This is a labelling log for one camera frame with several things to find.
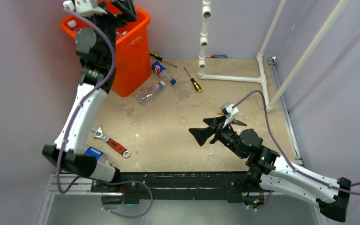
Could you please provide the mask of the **red blue small screwdriver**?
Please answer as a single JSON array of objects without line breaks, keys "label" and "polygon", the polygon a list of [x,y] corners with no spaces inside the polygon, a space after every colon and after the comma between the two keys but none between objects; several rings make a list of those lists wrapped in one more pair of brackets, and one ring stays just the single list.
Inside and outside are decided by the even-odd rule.
[{"label": "red blue small screwdriver", "polygon": [[227,59],[227,55],[211,55],[211,56],[205,56],[206,58],[214,58],[214,59]]}]

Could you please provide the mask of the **red adjustable wrench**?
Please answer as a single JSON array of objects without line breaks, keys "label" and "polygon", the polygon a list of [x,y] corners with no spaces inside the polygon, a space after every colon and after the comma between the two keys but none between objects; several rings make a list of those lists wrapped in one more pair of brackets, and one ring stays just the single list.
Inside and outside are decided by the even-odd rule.
[{"label": "red adjustable wrench", "polygon": [[104,134],[102,128],[100,126],[92,127],[91,131],[93,132],[93,137],[103,140],[107,143],[112,149],[114,149],[117,153],[121,154],[125,158],[129,158],[131,156],[130,151],[125,148],[123,145],[115,141],[114,139],[108,137]]}]

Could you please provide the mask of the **black yellow long screwdriver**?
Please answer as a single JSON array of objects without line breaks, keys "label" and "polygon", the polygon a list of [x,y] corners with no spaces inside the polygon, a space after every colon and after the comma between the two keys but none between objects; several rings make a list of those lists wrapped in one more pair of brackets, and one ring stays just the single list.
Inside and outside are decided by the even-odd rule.
[{"label": "black yellow long screwdriver", "polygon": [[156,54],[156,53],[154,53],[154,52],[150,52],[150,56],[153,57],[153,58],[155,58],[156,60],[158,60],[158,61],[160,61],[160,62],[165,62],[165,63],[167,63],[167,64],[169,64],[169,65],[177,68],[176,65],[168,62],[167,60],[165,60],[164,58],[160,57],[158,54]]}]

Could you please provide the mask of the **orange plastic bin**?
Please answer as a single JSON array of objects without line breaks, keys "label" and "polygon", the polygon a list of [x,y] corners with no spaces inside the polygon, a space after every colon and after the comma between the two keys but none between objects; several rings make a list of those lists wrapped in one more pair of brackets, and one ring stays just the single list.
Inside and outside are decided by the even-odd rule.
[{"label": "orange plastic bin", "polygon": [[[111,13],[118,13],[113,5],[108,5]],[[73,11],[64,18],[60,26],[75,41],[75,53],[82,66],[80,83],[96,84],[107,75],[112,61],[115,71],[103,85],[104,90],[112,90],[120,97],[135,92],[150,76],[149,44],[147,26],[150,15],[136,8],[137,20],[122,28],[100,29],[96,16],[84,17]],[[75,20],[80,30],[73,33],[67,22]]]}]

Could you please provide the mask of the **white PVC pipe frame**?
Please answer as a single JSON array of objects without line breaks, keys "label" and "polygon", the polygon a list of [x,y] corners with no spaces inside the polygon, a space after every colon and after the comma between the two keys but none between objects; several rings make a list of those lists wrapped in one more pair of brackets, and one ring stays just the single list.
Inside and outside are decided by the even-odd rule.
[{"label": "white PVC pipe frame", "polygon": [[270,25],[270,28],[268,30],[268,33],[264,39],[263,45],[261,47],[261,52],[259,52],[254,59],[253,62],[250,60],[246,60],[246,63],[252,67],[252,74],[253,76],[235,76],[230,74],[209,74],[209,72],[206,71],[207,65],[212,65],[215,67],[217,71],[224,72],[223,69],[219,69],[219,66],[224,66],[225,68],[229,68],[230,62],[235,62],[236,59],[212,59],[207,60],[206,58],[200,56],[198,60],[198,72],[197,72],[197,78],[200,80],[220,80],[220,81],[232,81],[232,82],[247,82],[247,83],[257,83],[261,86],[262,93],[263,93],[263,106],[264,109],[266,109],[268,112],[270,112],[274,105],[277,103],[277,101],[280,100],[281,96],[283,95],[284,91],[287,89],[287,87],[290,85],[291,81],[295,78],[295,76],[299,73],[299,71],[302,69],[302,67],[305,65],[307,60],[310,58],[311,54],[314,52],[316,47],[320,44],[320,42],[323,40],[327,32],[330,30],[334,22],[338,19],[338,17],[341,15],[343,10],[346,8],[346,6],[349,4],[348,0],[339,0],[335,4],[334,8],[331,10],[323,24],[320,26],[318,31],[315,33],[312,40],[307,45],[306,49],[304,50],[303,54],[300,56],[300,58],[297,60],[293,68],[291,69],[289,75],[285,78],[283,83],[278,88],[277,92],[275,93],[273,98],[269,97],[268,92],[268,83],[267,83],[267,75],[264,71],[264,62],[263,62],[263,50],[266,47],[272,32],[279,20],[279,17],[283,11],[283,8],[285,6],[285,1],[282,0],[277,8],[277,11],[274,15],[274,18],[272,20],[272,23]]}]

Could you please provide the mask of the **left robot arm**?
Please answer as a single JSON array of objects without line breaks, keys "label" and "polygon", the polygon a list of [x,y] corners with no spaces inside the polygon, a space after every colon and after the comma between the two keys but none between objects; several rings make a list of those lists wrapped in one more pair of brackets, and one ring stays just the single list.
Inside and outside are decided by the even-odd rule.
[{"label": "left robot arm", "polygon": [[75,35],[76,54],[82,66],[76,97],[67,121],[52,145],[45,145],[42,154],[58,170],[85,178],[103,181],[110,192],[121,186],[117,169],[87,155],[86,142],[94,118],[106,99],[115,78],[116,31],[137,20],[130,0],[113,0],[116,13],[107,3],[96,0],[66,0],[63,8],[86,23]]}]

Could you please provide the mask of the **yellow black pliers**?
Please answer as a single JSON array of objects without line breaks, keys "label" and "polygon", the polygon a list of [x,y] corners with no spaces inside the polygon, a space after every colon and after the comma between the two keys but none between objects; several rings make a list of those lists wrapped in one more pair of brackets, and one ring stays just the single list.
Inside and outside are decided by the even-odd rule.
[{"label": "yellow black pliers", "polygon": [[[223,113],[222,111],[219,111],[217,114],[218,114],[218,115],[224,115],[224,113]],[[237,120],[237,119],[234,119],[234,120],[231,122],[231,124],[240,125],[240,126],[245,126],[245,127],[247,126],[246,123],[244,123],[244,122],[242,122],[242,121],[240,121],[240,120]]]}]

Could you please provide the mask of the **black yellow short screwdriver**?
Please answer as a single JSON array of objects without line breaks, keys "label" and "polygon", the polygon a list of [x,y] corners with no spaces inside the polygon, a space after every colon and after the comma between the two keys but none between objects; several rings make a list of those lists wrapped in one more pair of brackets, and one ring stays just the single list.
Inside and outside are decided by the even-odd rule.
[{"label": "black yellow short screwdriver", "polygon": [[197,91],[197,92],[202,92],[202,88],[201,86],[199,85],[199,83],[193,78],[193,76],[189,73],[189,71],[184,67],[187,75],[189,76],[190,78],[190,81],[194,87],[194,89]]}]

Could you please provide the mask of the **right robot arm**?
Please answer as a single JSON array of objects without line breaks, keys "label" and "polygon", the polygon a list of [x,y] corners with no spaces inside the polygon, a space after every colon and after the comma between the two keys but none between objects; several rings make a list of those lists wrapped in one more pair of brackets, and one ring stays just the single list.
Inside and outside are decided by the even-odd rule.
[{"label": "right robot arm", "polygon": [[219,141],[249,168],[244,184],[247,189],[258,188],[298,198],[317,207],[320,213],[337,222],[345,222],[351,181],[329,178],[293,162],[287,162],[277,151],[263,145],[263,139],[252,129],[241,133],[225,125],[225,116],[205,118],[206,128],[190,128],[189,132],[200,146]]}]

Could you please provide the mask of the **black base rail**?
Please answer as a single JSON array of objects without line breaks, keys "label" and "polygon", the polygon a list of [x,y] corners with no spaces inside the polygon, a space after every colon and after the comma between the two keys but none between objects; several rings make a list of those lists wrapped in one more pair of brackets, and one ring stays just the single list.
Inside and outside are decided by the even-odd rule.
[{"label": "black base rail", "polygon": [[253,203],[253,193],[267,194],[256,176],[232,172],[120,172],[113,184],[93,181],[93,193],[118,194],[124,204],[140,200],[221,200]]}]

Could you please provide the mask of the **Pepsi bottle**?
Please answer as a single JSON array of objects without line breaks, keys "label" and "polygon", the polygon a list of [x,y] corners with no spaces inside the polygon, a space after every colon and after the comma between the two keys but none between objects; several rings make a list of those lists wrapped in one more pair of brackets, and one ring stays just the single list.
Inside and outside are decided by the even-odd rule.
[{"label": "Pepsi bottle", "polygon": [[159,61],[155,61],[151,65],[151,69],[155,72],[159,77],[169,77],[169,70],[164,67]]}]

